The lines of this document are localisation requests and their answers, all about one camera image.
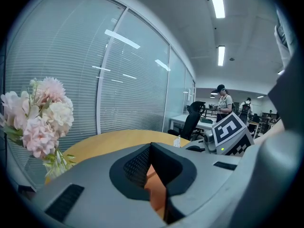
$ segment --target round table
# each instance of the round table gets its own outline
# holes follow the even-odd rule
[[[107,154],[124,148],[139,144],[157,142],[173,146],[173,141],[177,136],[151,130],[121,130],[95,135],[80,141],[64,152],[64,155],[75,156],[74,162],[79,163],[91,157]],[[190,141],[180,139],[180,146],[184,146]],[[147,183],[145,189],[150,193],[150,203],[161,218],[164,216],[166,188],[151,166],[147,173]]]

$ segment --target desk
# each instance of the desk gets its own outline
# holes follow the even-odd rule
[[[254,126],[256,126],[255,133],[254,133],[254,135],[253,135],[253,139],[255,139],[255,138],[256,138],[256,135],[257,135],[257,130],[258,130],[259,124],[256,123],[256,122],[249,122],[249,125],[254,125]]]
[[[187,116],[188,115],[179,115],[179,116],[172,117],[170,129],[173,129],[174,123],[185,124]],[[210,129],[212,129],[213,124],[202,123],[201,121],[199,121],[199,123],[196,125],[196,127],[199,129],[210,130]]]
[[[64,155],[71,154],[75,156],[76,163],[102,154],[107,154],[124,148],[136,146],[139,144],[158,142],[173,145],[177,137],[168,133],[155,132],[150,130],[121,130],[108,133],[102,133],[84,139],[64,152]],[[180,145],[184,146],[190,141],[180,139]],[[148,181],[145,189],[150,190],[150,203],[154,210],[163,217],[165,207],[166,188],[163,186],[154,168],[151,166],[147,173]]]

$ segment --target black cap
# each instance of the black cap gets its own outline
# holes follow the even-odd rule
[[[225,86],[224,86],[224,85],[219,85],[219,86],[217,87],[218,93],[219,93],[221,90],[223,90],[223,89],[225,89]]]

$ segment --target ceiling light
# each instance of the ceiling light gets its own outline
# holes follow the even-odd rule
[[[160,66],[162,66],[164,69],[166,69],[167,71],[171,71],[171,69],[169,69],[168,68],[168,66],[167,65],[165,65],[162,61],[160,61],[160,60],[155,60],[155,62],[158,64],[158,65],[160,65]]]
[[[115,82],[123,83],[122,81],[118,81],[118,80],[114,80],[114,79],[111,79],[111,80],[115,81]]]
[[[223,0],[212,0],[217,19],[225,17],[225,9]]]
[[[130,45],[131,47],[134,47],[135,49],[140,48],[139,45],[137,45],[137,44],[134,43],[133,41],[127,39],[126,37],[123,37],[123,36],[117,34],[116,32],[113,32],[113,31],[110,31],[110,30],[106,29],[104,33],[105,33],[106,35],[108,35],[108,36],[112,36],[112,37],[114,37],[114,38],[116,38],[116,39],[118,39],[118,40],[124,42],[125,44]]]
[[[137,79],[137,78],[135,78],[135,77],[132,77],[132,76],[130,76],[130,75],[127,75],[127,74],[123,74],[123,76],[129,77],[129,78],[134,78],[134,79]]]
[[[278,72],[277,74],[282,75],[285,72],[285,69],[283,69],[282,71]]]
[[[218,65],[223,66],[224,65],[224,57],[225,57],[225,47],[219,46],[218,47]]]
[[[104,71],[109,71],[110,72],[110,69],[106,69],[106,68],[103,68],[103,67],[98,67],[98,66],[92,66],[94,68],[98,68],[98,69],[102,69]]]

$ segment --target artificial flower bouquet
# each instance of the artificial flower bouquet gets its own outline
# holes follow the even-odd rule
[[[58,147],[59,138],[66,136],[74,121],[73,104],[62,83],[53,77],[33,79],[29,85],[31,90],[23,91],[20,97],[14,91],[1,95],[1,130],[15,144],[41,158],[47,176],[53,179],[75,165],[74,156],[64,156]]]

